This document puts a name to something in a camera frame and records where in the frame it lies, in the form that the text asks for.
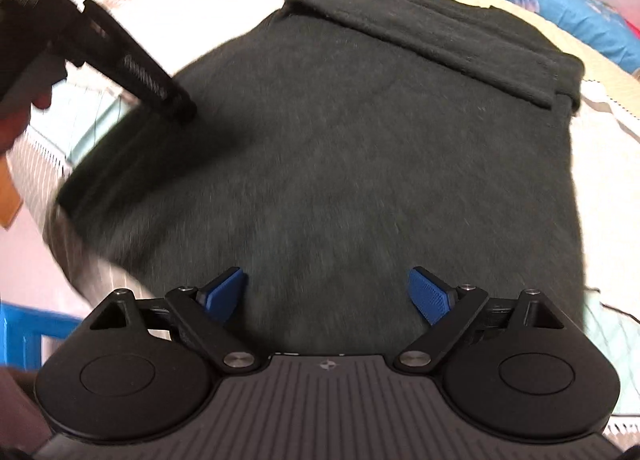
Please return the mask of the person left hand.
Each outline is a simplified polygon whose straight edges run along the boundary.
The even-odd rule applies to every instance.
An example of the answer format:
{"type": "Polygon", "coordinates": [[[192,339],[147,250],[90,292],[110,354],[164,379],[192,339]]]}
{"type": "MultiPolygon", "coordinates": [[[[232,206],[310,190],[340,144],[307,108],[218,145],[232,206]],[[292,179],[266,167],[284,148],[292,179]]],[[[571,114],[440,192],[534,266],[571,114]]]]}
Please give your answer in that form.
{"type": "Polygon", "coordinates": [[[0,153],[2,155],[10,151],[15,141],[21,137],[30,122],[30,110],[34,106],[39,110],[50,108],[52,90],[49,89],[35,98],[28,100],[14,111],[4,114],[0,124],[0,153]]]}

